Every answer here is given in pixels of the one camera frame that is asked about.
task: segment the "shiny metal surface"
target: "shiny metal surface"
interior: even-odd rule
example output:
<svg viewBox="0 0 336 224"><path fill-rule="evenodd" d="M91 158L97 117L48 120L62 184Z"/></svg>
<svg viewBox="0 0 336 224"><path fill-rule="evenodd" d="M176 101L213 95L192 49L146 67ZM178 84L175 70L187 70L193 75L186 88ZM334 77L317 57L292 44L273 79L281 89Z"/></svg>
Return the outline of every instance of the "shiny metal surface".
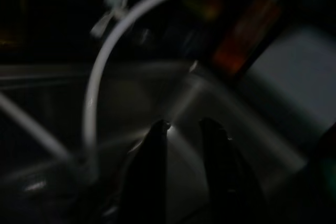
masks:
<svg viewBox="0 0 336 224"><path fill-rule="evenodd" d="M0 89L81 156L82 103L90 66L2 66ZM113 174L151 124L168 130L168 223L208 201L198 121L221 123L248 160L268 198L305 164L305 158L236 94L194 62L107 67L98 103L102 179ZM1 124L1 189L34 193L74 190L66 170L4 114Z"/></svg>

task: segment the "white cable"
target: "white cable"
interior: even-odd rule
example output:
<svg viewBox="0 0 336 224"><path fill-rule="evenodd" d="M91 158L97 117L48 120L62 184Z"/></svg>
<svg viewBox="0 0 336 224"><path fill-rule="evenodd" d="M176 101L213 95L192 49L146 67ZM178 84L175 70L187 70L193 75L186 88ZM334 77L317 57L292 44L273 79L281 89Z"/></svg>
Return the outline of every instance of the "white cable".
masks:
<svg viewBox="0 0 336 224"><path fill-rule="evenodd" d="M78 179L81 172L72 159L72 155L66 148L38 122L24 112L19 106L0 92L0 109L2 109L13 121L26 130L40 145L52 156L67 164L71 172Z"/></svg>
<svg viewBox="0 0 336 224"><path fill-rule="evenodd" d="M90 173L90 176L92 176L93 181L98 179L98 166L96 158L96 114L99 85L105 64L115 44L127 28L144 13L148 12L163 1L165 0L142 0L136 4L129 11L127 16L116 24L115 28L109 34L100 49L93 65L86 90L82 123L83 141L88 155L88 172Z"/></svg>

